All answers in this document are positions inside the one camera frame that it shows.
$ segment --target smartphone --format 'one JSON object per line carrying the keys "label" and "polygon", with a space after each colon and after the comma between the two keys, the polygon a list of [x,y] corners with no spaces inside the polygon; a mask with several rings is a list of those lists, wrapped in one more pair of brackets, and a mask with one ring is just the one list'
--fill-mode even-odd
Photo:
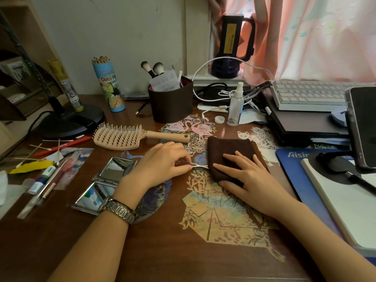
{"label": "smartphone", "polygon": [[376,87],[354,87],[345,91],[347,126],[356,163],[376,169]]}

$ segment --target wooden desk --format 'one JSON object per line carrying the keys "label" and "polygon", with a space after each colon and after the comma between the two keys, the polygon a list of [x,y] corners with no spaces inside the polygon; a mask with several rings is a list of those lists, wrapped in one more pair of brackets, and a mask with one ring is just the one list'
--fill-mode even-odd
{"label": "wooden desk", "polygon": [[[142,124],[146,130],[159,131],[162,124],[153,121],[150,105],[135,115],[142,102],[127,102],[126,110],[111,113],[102,95],[81,97],[83,103],[101,106],[106,122],[117,125]],[[193,114],[200,114],[195,108]],[[214,123],[216,113],[206,113]],[[229,127],[215,124],[217,137],[238,138],[237,132],[250,132],[251,124]],[[144,139],[131,155],[143,155],[158,143]],[[77,147],[95,148],[70,185],[53,191],[44,204],[35,208],[25,220],[16,216],[30,200],[24,194],[0,221],[0,275],[2,281],[44,281],[58,266],[94,216],[71,208],[112,156],[112,151],[92,141]],[[294,195],[282,169],[269,167],[270,172]],[[284,262],[265,247],[209,243],[191,227],[183,229],[189,174],[172,179],[168,199],[151,217],[129,228],[118,271],[118,281],[273,281],[323,280],[316,265],[299,242],[282,226],[269,229],[269,243],[284,257]],[[19,177],[10,176],[10,180]]]}

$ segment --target brown container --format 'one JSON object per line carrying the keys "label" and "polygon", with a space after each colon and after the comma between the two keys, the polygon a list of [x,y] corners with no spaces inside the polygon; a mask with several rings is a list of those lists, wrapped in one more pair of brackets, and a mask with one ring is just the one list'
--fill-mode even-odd
{"label": "brown container", "polygon": [[148,86],[154,121],[162,124],[175,123],[188,116],[193,109],[193,82],[182,77],[180,89],[155,92]]}

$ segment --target detangling brush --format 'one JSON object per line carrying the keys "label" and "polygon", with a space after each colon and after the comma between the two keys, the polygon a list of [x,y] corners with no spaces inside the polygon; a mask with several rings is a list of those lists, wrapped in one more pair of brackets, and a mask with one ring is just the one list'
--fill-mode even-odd
{"label": "detangling brush", "polygon": [[131,150],[139,147],[143,138],[158,138],[167,141],[189,143],[190,136],[181,133],[157,133],[143,130],[142,126],[113,126],[101,123],[96,129],[93,140],[97,146],[113,150]]}

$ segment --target curtain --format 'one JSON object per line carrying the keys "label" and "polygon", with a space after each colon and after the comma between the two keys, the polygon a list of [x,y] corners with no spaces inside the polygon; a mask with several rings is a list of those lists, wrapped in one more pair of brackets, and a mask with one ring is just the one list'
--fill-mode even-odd
{"label": "curtain", "polygon": [[[276,79],[375,82],[374,0],[227,0],[227,14],[252,15],[255,53],[249,63]],[[249,38],[243,26],[241,36]],[[246,42],[239,46],[244,55]],[[258,85],[268,74],[244,67],[243,79]]]}

